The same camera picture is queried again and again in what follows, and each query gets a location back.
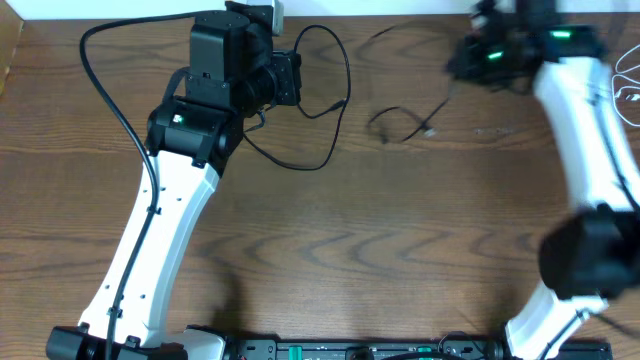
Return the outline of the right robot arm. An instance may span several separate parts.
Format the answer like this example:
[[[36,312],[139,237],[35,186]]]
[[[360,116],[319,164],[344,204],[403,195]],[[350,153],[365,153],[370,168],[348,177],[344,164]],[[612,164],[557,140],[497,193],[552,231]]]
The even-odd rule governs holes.
[[[540,280],[524,308],[488,343],[487,359],[596,359],[596,343],[570,337],[639,284],[639,169],[611,93],[605,44],[567,23],[552,1],[474,6],[471,31],[448,69],[457,80],[508,88],[528,78],[550,123],[570,217],[543,240]]]

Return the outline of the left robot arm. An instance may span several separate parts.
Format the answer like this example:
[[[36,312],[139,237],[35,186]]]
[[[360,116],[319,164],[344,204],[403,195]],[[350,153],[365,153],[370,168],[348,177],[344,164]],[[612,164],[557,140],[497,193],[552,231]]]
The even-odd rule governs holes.
[[[166,331],[172,288],[197,219],[247,118],[300,101],[300,57],[277,51],[278,1],[229,1],[196,13],[190,63],[171,78],[137,142],[143,173],[109,270],[79,323],[50,334],[51,359],[221,359],[203,327]]]

